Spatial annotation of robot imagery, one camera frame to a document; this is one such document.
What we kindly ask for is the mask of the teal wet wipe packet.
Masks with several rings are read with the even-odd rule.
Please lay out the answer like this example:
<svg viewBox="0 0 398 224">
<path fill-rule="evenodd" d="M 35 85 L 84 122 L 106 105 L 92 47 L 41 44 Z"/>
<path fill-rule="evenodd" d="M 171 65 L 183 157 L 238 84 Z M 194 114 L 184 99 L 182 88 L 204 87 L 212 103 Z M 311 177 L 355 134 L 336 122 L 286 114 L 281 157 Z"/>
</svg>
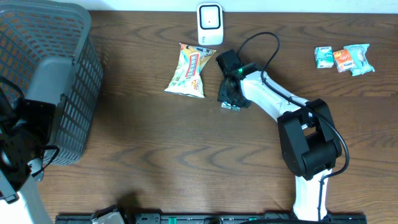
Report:
<svg viewBox="0 0 398 224">
<path fill-rule="evenodd" d="M 349 51 L 355 63 L 355 66 L 350 69 L 352 76 L 363 75 L 368 72 L 375 72 L 374 67 L 369 64 L 366 58 L 368 47 L 369 44 L 355 44 L 343 47 L 345 50 Z"/>
</svg>

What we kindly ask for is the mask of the orange tissue pack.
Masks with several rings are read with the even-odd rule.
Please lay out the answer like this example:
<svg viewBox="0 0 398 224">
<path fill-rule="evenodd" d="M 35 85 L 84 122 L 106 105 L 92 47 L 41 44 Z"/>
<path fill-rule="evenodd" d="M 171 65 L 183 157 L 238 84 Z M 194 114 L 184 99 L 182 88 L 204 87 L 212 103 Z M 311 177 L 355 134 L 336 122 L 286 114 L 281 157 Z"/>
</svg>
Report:
<svg viewBox="0 0 398 224">
<path fill-rule="evenodd" d="M 350 70 L 356 66 L 349 50 L 347 49 L 333 52 L 333 58 L 339 73 Z"/>
</svg>

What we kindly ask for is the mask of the dark green ointment box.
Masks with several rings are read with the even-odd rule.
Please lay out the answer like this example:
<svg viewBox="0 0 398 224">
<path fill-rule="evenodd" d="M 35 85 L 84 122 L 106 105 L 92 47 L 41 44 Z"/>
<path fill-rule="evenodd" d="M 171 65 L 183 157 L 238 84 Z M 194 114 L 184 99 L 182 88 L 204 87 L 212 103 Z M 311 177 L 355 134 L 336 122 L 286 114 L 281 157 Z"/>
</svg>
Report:
<svg viewBox="0 0 398 224">
<path fill-rule="evenodd" d="M 228 109 L 228 110 L 234 110 L 234 111 L 240 111 L 240 107 L 236 106 L 236 105 L 231 105 L 227 102 L 222 102 L 221 103 L 221 107 L 224 109 Z"/>
</svg>

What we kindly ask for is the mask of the yellow white snack bag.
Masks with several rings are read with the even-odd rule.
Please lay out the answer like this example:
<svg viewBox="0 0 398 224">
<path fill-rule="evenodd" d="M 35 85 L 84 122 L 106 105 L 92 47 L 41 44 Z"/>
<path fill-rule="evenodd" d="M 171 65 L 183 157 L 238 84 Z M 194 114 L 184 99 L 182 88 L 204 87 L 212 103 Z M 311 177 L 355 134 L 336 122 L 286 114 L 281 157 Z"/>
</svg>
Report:
<svg viewBox="0 0 398 224">
<path fill-rule="evenodd" d="M 180 55 L 167 93 L 204 98 L 201 71 L 216 50 L 180 43 Z"/>
</svg>

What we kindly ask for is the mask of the teal tissue pack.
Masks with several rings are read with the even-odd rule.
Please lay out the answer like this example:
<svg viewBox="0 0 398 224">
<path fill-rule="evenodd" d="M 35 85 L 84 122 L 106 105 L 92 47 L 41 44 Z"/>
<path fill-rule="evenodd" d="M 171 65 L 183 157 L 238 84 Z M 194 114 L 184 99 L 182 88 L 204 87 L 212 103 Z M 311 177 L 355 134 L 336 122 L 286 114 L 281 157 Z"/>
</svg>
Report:
<svg viewBox="0 0 398 224">
<path fill-rule="evenodd" d="M 333 52 L 330 46 L 316 47 L 314 56 L 317 68 L 331 68 L 333 66 Z"/>
</svg>

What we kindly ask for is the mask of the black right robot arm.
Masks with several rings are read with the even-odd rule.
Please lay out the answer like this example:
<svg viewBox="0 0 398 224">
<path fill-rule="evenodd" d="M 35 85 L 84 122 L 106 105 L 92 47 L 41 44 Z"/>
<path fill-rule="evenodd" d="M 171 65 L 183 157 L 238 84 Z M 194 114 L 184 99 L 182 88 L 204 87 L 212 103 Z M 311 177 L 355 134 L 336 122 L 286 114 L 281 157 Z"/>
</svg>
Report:
<svg viewBox="0 0 398 224">
<path fill-rule="evenodd" d="M 260 106 L 278 125 L 282 157 L 295 175 L 294 215 L 321 221 L 327 216 L 326 177 L 341 156 L 328 105 L 308 101 L 272 80 L 259 65 L 218 62 L 223 74 L 218 100 L 225 108 Z"/>
</svg>

